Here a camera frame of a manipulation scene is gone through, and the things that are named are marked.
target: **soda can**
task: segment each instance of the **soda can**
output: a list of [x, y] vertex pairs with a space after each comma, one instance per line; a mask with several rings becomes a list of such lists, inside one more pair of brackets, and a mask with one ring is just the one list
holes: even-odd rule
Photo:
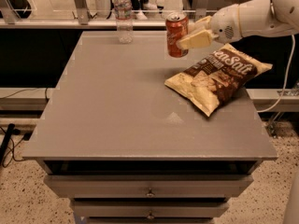
[[166, 17], [167, 49], [172, 57], [183, 57], [187, 49], [179, 49], [177, 41], [188, 33], [188, 17], [183, 12], [173, 12]]

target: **brown chip bag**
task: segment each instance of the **brown chip bag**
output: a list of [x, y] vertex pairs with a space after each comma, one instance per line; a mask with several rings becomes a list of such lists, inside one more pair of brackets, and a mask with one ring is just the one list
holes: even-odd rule
[[247, 81], [271, 68], [272, 64], [261, 63], [226, 44], [164, 84], [190, 99], [209, 117]]

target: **drawer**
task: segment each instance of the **drawer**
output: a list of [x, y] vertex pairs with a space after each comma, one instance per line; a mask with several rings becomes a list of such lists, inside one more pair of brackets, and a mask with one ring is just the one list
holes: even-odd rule
[[45, 183], [63, 198], [237, 197], [251, 175], [49, 175]]
[[214, 224], [211, 218], [87, 218], [88, 224]]
[[218, 199], [78, 200], [71, 208], [79, 217], [139, 217], [147, 219], [220, 217], [229, 207]]

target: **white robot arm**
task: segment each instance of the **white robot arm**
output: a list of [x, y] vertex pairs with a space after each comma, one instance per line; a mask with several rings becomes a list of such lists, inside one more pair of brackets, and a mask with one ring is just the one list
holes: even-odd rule
[[277, 37], [299, 33], [299, 0], [251, 0], [220, 9], [190, 25], [177, 42], [181, 49], [207, 47], [212, 40], [231, 43], [251, 35]]

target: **plastic wrapper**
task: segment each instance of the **plastic wrapper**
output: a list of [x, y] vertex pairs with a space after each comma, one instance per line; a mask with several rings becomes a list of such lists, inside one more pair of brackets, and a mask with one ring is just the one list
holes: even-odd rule
[[191, 100], [208, 117], [246, 82], [272, 68], [230, 44], [165, 81], [165, 85]]

